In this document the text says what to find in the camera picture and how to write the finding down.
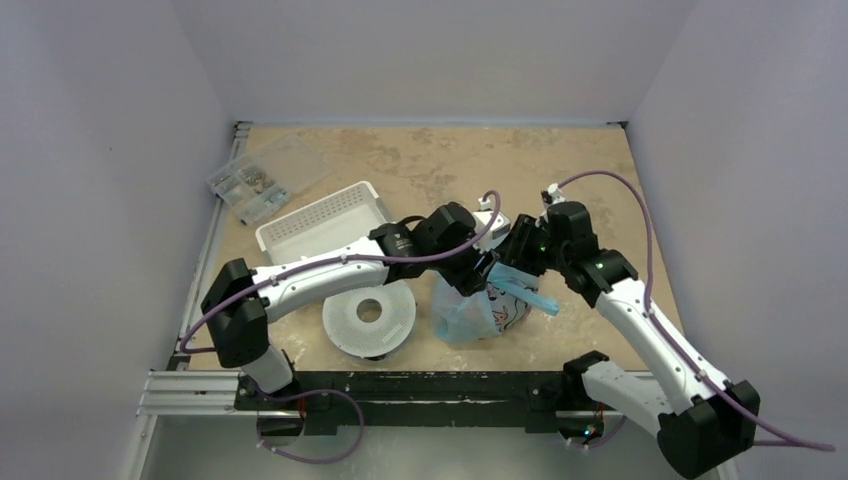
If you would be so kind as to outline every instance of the blue cloth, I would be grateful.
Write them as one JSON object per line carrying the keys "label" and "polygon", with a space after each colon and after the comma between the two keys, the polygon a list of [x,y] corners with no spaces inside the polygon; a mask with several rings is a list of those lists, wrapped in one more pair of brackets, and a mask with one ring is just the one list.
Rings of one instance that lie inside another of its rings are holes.
{"label": "blue cloth", "polygon": [[489,272],[485,291],[461,296],[440,276],[433,291],[432,320],[436,337],[462,344],[502,335],[527,316],[530,307],[549,315],[559,305],[536,293],[539,278],[497,263]]}

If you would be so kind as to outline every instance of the marble work surface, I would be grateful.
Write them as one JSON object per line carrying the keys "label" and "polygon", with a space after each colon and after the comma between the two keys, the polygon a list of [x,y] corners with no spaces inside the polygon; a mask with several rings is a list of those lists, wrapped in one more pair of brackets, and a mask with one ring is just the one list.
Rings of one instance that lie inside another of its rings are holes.
{"label": "marble work surface", "polygon": [[[332,162],[334,173],[297,196],[274,217],[285,215],[330,193],[368,180],[395,219],[429,215],[448,201],[468,207],[489,189],[503,198],[510,218],[538,215],[539,191],[589,169],[615,171],[638,186],[624,131],[542,128],[271,128],[254,127],[248,149],[296,133]],[[606,248],[621,251],[644,277],[645,230],[630,192],[615,180],[590,177],[566,188],[566,196],[586,204],[595,232]],[[232,214],[226,219],[215,272],[244,257],[250,266],[267,264],[256,227]],[[654,299],[680,326],[662,257],[655,246]],[[569,291],[562,278],[546,275],[540,292],[556,299],[560,314],[534,310],[503,336],[466,346],[450,346],[432,332],[430,304],[435,274],[407,280],[417,302],[417,320],[402,350],[380,362],[366,362],[339,351],[324,332],[321,304],[310,305],[272,324],[273,343],[285,349],[301,370],[559,370],[564,361],[600,350],[628,370],[645,365],[621,334]],[[204,328],[196,346],[211,345]],[[220,369],[214,354],[195,355],[191,369]]]}

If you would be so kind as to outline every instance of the white wall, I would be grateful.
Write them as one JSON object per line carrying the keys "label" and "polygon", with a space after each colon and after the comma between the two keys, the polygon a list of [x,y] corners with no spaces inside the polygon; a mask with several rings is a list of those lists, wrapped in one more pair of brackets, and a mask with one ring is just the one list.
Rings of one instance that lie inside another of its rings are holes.
{"label": "white wall", "polygon": [[[848,3],[698,3],[628,128],[689,337],[762,416],[848,447]],[[748,478],[848,478],[758,449]]]}
{"label": "white wall", "polygon": [[629,118],[695,0],[172,0],[227,111],[291,123]]}
{"label": "white wall", "polygon": [[229,121],[166,0],[4,0],[0,65],[0,478],[114,479]]}

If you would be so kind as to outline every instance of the white perforated tray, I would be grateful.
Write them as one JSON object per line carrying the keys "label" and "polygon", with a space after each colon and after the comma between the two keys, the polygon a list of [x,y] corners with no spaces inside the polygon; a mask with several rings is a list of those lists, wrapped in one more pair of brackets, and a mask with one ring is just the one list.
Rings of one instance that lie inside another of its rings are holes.
{"label": "white perforated tray", "polygon": [[256,229],[259,248],[273,264],[284,264],[344,247],[391,221],[370,182],[328,195]]}

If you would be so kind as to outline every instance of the purple cable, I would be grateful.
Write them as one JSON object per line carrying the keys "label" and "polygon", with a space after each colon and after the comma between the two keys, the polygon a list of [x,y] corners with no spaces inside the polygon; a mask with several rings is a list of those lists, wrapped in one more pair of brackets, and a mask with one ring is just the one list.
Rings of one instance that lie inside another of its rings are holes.
{"label": "purple cable", "polygon": [[350,404],[353,405],[353,409],[356,410],[356,415],[359,417],[359,433],[356,435],[356,440],[354,440],[353,443],[351,444],[351,446],[349,446],[342,453],[339,453],[339,454],[336,454],[336,455],[333,455],[333,456],[327,457],[327,458],[302,457],[300,455],[295,455],[293,453],[289,453],[289,452],[280,450],[277,447],[272,447],[271,445],[268,445],[267,443],[265,443],[265,440],[262,439],[262,432],[259,430],[259,424],[257,422],[256,436],[259,437],[259,445],[264,447],[269,452],[276,453],[277,455],[280,455],[282,457],[286,457],[290,460],[295,460],[295,461],[302,462],[302,463],[309,463],[309,464],[312,464],[312,465],[326,465],[328,463],[335,463],[335,462],[338,462],[339,460],[343,460],[343,459],[347,458],[357,448],[359,448],[359,444],[362,443],[362,437],[365,436],[365,415],[362,413],[362,408],[360,408],[359,404],[356,403],[356,400],[354,400],[350,395],[348,395],[348,394],[346,394],[342,391],[339,391],[339,390],[333,390],[331,388],[321,388],[321,389],[317,389],[317,390],[310,390],[308,392],[298,393],[297,395],[291,395],[291,396],[288,396],[288,397],[279,397],[278,398],[278,397],[272,397],[271,395],[268,395],[267,393],[260,390],[259,385],[257,385],[256,382],[253,382],[253,387],[256,390],[256,392],[259,393],[259,395],[262,398],[264,398],[265,400],[267,400],[269,402],[285,403],[285,402],[290,402],[292,400],[297,400],[299,398],[311,397],[311,396],[318,395],[318,394],[321,394],[321,393],[328,393],[328,394],[331,394],[331,395],[337,395],[339,397],[344,398],[348,402],[350,402]]}
{"label": "purple cable", "polygon": [[[460,245],[456,248],[452,248],[452,249],[450,249],[446,252],[437,253],[435,255],[427,255],[427,256],[424,256],[424,257],[407,258],[407,257],[384,257],[384,256],[379,256],[379,255],[358,255],[358,254],[354,254],[354,255],[348,255],[346,259],[343,259],[342,257],[325,258],[325,259],[316,260],[314,262],[307,263],[307,264],[304,264],[304,265],[299,265],[297,267],[292,268],[291,270],[286,270],[286,271],[276,275],[275,277],[271,277],[271,278],[268,278],[266,280],[262,280],[259,283],[256,283],[256,284],[254,284],[250,287],[245,288],[244,290],[239,291],[238,293],[227,298],[226,300],[224,300],[223,302],[219,303],[218,305],[213,307],[211,310],[206,312],[206,314],[204,314],[200,318],[200,320],[198,320],[197,323],[195,323],[194,325],[191,326],[191,328],[188,329],[186,334],[183,336],[182,340],[180,340],[180,347],[179,347],[180,352],[187,353],[187,354],[190,354],[190,355],[193,355],[195,353],[214,352],[215,351],[214,347],[191,348],[191,349],[187,348],[188,342],[189,342],[189,340],[191,340],[191,337],[193,337],[197,333],[197,331],[200,330],[200,328],[203,325],[206,324],[206,322],[208,322],[215,315],[221,313],[224,309],[226,309],[227,307],[229,307],[230,305],[232,305],[233,303],[235,303],[239,299],[246,297],[246,296],[248,296],[252,293],[255,293],[255,292],[259,291],[260,289],[265,288],[269,285],[272,285],[274,282],[279,282],[281,280],[285,280],[286,278],[288,278],[292,275],[296,275],[298,273],[305,272],[307,270],[312,270],[313,268],[324,267],[324,266],[333,265],[333,264],[336,264],[336,263],[343,263],[345,261],[350,261],[350,260],[375,261],[375,262],[383,262],[383,263],[387,263],[387,264],[388,263],[437,262],[439,260],[444,260],[446,258],[450,258],[450,257],[452,257],[452,256],[454,256],[458,253],[461,253],[461,252],[471,248],[475,243],[479,242],[480,239],[482,239],[483,236],[486,235],[489,232],[489,230],[492,229],[492,226],[495,224],[495,221],[498,219],[498,214],[501,211],[501,196],[500,196],[500,194],[495,190],[489,190],[488,192],[486,192],[483,195],[483,199],[485,200],[485,199],[489,198],[490,196],[495,197],[495,206],[492,209],[492,217],[489,219],[489,222],[486,223],[485,227],[483,227],[483,230],[481,230],[480,232],[475,234],[473,237],[471,237],[467,242],[463,243],[462,245]],[[299,393],[297,395],[292,395],[290,397],[277,399],[277,398],[271,397],[270,395],[261,391],[258,386],[256,386],[256,391],[259,392],[260,395],[265,397],[265,399],[267,399],[267,400],[274,400],[274,401],[280,401],[280,402],[287,402],[287,401],[290,401],[290,400],[296,400],[298,398],[308,397],[308,396],[316,395],[316,394],[319,394],[319,393],[331,393],[333,395],[338,395],[338,396],[344,398],[345,400],[349,401],[353,405],[353,408],[356,409],[356,413],[359,416],[359,435],[356,437],[356,441],[354,441],[353,445],[351,445],[350,448],[348,448],[347,450],[345,450],[344,452],[342,452],[338,455],[334,455],[332,457],[328,457],[328,458],[324,458],[324,459],[301,457],[299,455],[294,455],[292,453],[288,453],[288,452],[284,452],[282,450],[278,450],[276,447],[270,447],[267,444],[265,444],[265,442],[262,441],[261,438],[260,438],[260,444],[272,453],[276,453],[277,455],[281,455],[283,457],[289,458],[291,460],[296,460],[298,462],[311,463],[311,464],[326,464],[326,463],[337,462],[339,460],[342,460],[343,458],[346,458],[351,453],[353,453],[356,450],[356,448],[359,447],[359,444],[362,442],[362,436],[365,434],[365,416],[362,414],[362,409],[356,403],[356,400],[354,400],[353,398],[351,398],[350,395],[348,395],[344,392],[340,392],[338,390],[332,390],[332,389],[310,390],[308,392]]]}
{"label": "purple cable", "polygon": [[600,440],[598,440],[597,442],[589,443],[589,444],[585,444],[585,445],[575,445],[573,443],[570,443],[570,444],[568,444],[568,447],[572,448],[574,450],[592,450],[594,448],[598,448],[598,447],[600,447],[600,446],[602,446],[606,443],[609,443],[609,441],[612,440],[612,437],[614,437],[615,434],[617,434],[619,431],[621,431],[621,427],[624,426],[624,422],[626,422],[626,421],[627,421],[627,417],[622,416],[621,420],[619,420],[618,423],[616,423],[615,426],[612,427],[612,430],[610,430],[608,433],[605,433],[600,438]]}
{"label": "purple cable", "polygon": [[[663,327],[662,323],[660,323],[660,321],[657,319],[656,315],[654,315],[653,309],[651,308],[651,291],[653,290],[653,287],[654,287],[654,261],[653,261],[653,258],[654,258],[654,245],[653,245],[654,244],[654,236],[653,236],[653,232],[651,231],[651,217],[648,215],[648,207],[645,205],[645,201],[642,199],[642,196],[636,190],[636,187],[634,187],[633,184],[628,182],[627,179],[625,179],[624,177],[622,177],[621,175],[619,175],[617,173],[609,172],[609,171],[606,171],[606,170],[590,170],[588,172],[583,172],[581,174],[575,175],[575,176],[563,181],[562,183],[559,184],[559,187],[562,188],[562,187],[568,185],[569,183],[571,183],[575,180],[578,180],[580,178],[587,177],[587,176],[590,176],[590,175],[605,175],[605,176],[608,176],[608,177],[615,178],[619,182],[623,183],[624,186],[627,187],[628,190],[630,190],[630,193],[632,193],[633,196],[636,197],[636,201],[639,203],[639,208],[642,210],[642,216],[645,219],[645,231],[646,231],[646,235],[647,235],[647,239],[648,239],[648,271],[647,271],[647,277],[648,278],[645,280],[645,296],[644,296],[644,299],[643,299],[644,302],[645,302],[645,308],[648,311],[648,318],[651,320],[651,323],[654,325],[654,327],[657,329],[657,331],[660,333],[660,335],[662,335],[662,337],[665,339],[665,341],[669,345],[671,345],[671,347],[674,349],[675,352],[677,352],[678,355],[680,355],[680,357],[683,359],[684,362],[686,362],[686,364],[689,366],[689,368],[691,368],[692,371],[695,372],[696,374],[699,373],[701,369],[700,369],[700,367],[698,367],[698,363],[692,357],[690,357],[686,353],[686,351],[683,349],[683,347],[679,343],[677,343],[677,341],[674,340],[674,338],[671,336],[671,334],[668,333],[668,330],[666,330],[665,327]],[[760,417],[749,412],[745,407],[740,405],[739,402],[737,402],[736,400],[731,398],[730,395],[725,393],[724,390],[722,388],[720,388],[718,385],[716,385],[715,382],[713,382],[709,377],[703,376],[703,377],[701,377],[701,380],[704,382],[705,385],[707,385],[710,389],[712,389],[719,397],[721,397],[722,400],[727,402],[731,407],[733,407],[734,410],[739,412],[739,414],[741,414],[742,416],[744,416],[748,420],[754,422],[755,424],[757,424],[759,427],[763,428],[764,430],[771,432],[772,434],[776,435],[777,437],[783,439],[782,441],[780,441],[780,440],[755,441],[754,445],[763,446],[763,447],[776,447],[776,446],[803,447],[803,448],[809,448],[809,449],[813,449],[813,450],[820,450],[820,451],[824,451],[824,452],[835,452],[836,451],[836,447],[834,445],[831,445],[831,444],[828,444],[828,443],[819,443],[819,442],[814,442],[814,441],[810,441],[810,440],[804,440],[804,439],[796,437],[796,436],[794,436],[790,433],[784,432],[783,430],[780,430],[777,427],[772,426],[771,424],[762,420]]]}

